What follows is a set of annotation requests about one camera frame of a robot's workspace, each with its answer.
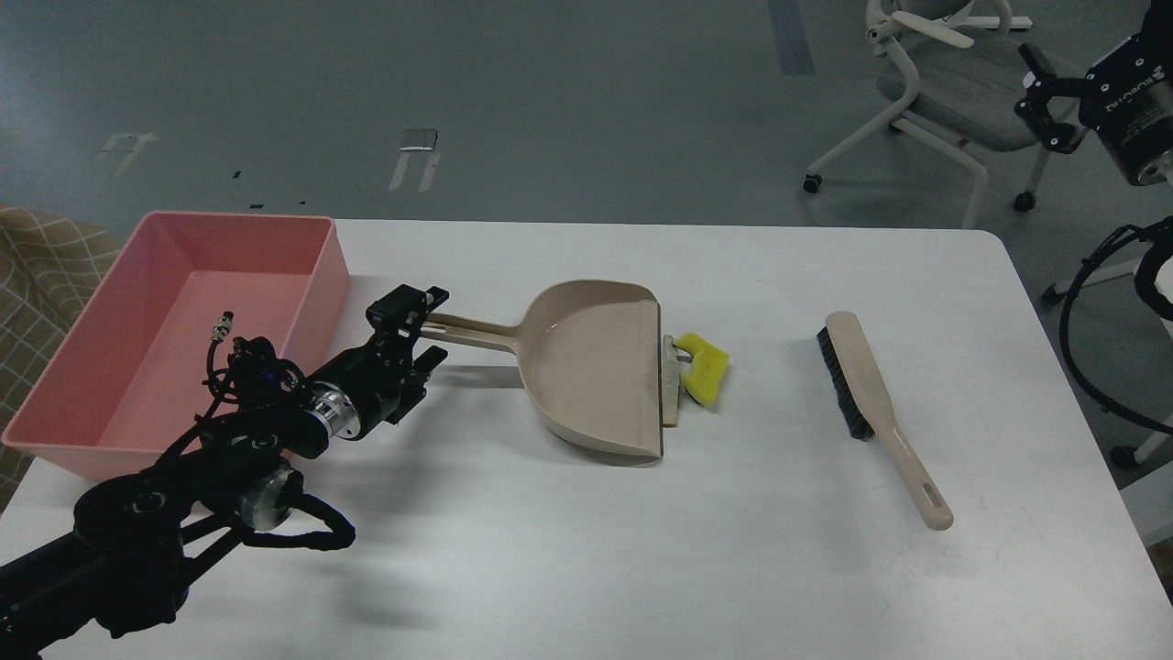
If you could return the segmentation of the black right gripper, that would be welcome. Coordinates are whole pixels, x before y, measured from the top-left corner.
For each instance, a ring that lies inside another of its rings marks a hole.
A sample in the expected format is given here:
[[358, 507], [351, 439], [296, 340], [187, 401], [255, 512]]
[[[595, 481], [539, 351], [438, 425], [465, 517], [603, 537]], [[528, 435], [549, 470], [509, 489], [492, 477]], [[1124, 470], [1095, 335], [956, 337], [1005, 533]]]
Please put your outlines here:
[[[1168, 179], [1172, 149], [1169, 47], [1169, 23], [1146, 23], [1076, 79], [1023, 43], [1018, 53], [1032, 79], [1013, 113], [1051, 154], [1073, 154], [1092, 129], [1128, 184], [1160, 184]], [[1082, 125], [1056, 118], [1055, 98], [1080, 102]]]

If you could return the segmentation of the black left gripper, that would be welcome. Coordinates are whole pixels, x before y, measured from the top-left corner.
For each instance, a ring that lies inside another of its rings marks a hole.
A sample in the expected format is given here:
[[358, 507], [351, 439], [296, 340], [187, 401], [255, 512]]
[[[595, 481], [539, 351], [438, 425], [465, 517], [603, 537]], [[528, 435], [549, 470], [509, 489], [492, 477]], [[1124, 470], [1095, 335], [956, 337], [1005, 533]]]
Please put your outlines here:
[[429, 346], [416, 358], [415, 341], [429, 314], [449, 297], [440, 287], [398, 285], [366, 309], [373, 331], [368, 341], [341, 351], [311, 373], [308, 410], [332, 438], [364, 438], [378, 424], [402, 421], [422, 402], [432, 373], [449, 352]]

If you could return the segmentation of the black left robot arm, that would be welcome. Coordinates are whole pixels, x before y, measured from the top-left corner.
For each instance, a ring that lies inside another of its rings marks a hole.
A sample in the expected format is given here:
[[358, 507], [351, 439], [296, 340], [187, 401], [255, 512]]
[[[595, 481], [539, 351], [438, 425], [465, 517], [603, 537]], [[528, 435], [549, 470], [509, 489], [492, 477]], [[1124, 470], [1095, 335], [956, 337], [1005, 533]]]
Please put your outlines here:
[[401, 285], [366, 309], [369, 339], [314, 373], [259, 335], [235, 336], [232, 314], [206, 355], [211, 404], [150, 467], [102, 481], [76, 501], [72, 530], [4, 566], [4, 658], [38, 659], [88, 622], [113, 638], [175, 622], [194, 581], [235, 547], [344, 550], [355, 526], [307, 494], [291, 456], [396, 424], [426, 396], [445, 351], [416, 354], [443, 288]]

